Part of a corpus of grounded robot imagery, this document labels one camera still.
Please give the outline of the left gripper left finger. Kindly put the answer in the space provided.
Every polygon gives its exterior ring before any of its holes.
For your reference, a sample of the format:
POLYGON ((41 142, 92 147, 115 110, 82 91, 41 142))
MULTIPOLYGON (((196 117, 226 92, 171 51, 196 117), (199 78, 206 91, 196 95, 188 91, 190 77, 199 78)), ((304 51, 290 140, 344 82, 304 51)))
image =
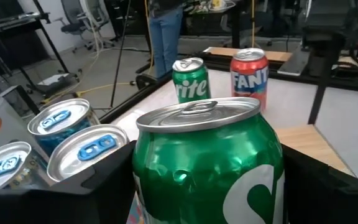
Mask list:
POLYGON ((0 224, 127 221, 134 198, 135 141, 46 190, 0 190, 0 224))

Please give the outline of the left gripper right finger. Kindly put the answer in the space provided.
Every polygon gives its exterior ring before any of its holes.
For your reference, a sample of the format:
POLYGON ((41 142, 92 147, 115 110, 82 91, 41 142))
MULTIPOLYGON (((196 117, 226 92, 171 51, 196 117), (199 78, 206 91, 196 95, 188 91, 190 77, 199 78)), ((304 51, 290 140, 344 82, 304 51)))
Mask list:
POLYGON ((284 223, 358 224, 358 178, 286 145, 284 223))

